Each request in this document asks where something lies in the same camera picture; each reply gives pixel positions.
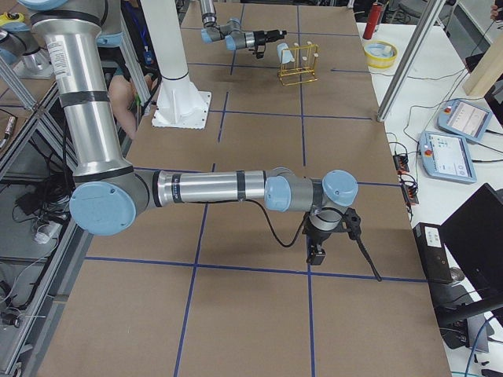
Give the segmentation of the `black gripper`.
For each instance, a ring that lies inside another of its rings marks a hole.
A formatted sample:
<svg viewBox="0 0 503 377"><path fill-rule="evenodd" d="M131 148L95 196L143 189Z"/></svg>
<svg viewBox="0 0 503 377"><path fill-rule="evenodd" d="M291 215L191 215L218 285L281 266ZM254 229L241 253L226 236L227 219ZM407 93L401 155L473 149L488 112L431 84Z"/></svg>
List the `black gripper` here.
<svg viewBox="0 0 503 377"><path fill-rule="evenodd" d="M287 31L272 30L272 31L254 31L254 47L258 49L260 46L265 46L272 42L275 38L285 38Z"/></svg>
<svg viewBox="0 0 503 377"><path fill-rule="evenodd" d="M321 265L326 253L323 243L335 232L345 232L343 218L339 214L323 218L320 214L308 215L303 226L303 234L307 237L307 264Z"/></svg>

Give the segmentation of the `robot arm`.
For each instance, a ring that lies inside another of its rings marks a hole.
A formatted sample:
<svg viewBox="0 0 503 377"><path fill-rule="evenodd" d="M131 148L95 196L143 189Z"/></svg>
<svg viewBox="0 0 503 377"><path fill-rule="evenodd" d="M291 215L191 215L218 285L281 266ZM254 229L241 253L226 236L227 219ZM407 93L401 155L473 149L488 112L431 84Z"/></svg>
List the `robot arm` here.
<svg viewBox="0 0 503 377"><path fill-rule="evenodd" d="M203 28L201 38L204 43L224 41L231 51L247 49L257 59L261 59L268 43L277 42L288 34L286 30L245 31L237 18L230 18L226 24L218 24L213 1L200 1L200 13Z"/></svg>
<svg viewBox="0 0 503 377"><path fill-rule="evenodd" d="M26 1L24 6L33 30L46 42L78 158L70 210L82 229L110 236L149 208L248 201L265 211L303 213L299 231L309 240L310 265L322 263L322 244L334 232L361 239L352 208L358 184L343 170L322 179L299 178L285 168L195 174L135 170L121 152L98 53L123 40L120 3Z"/></svg>

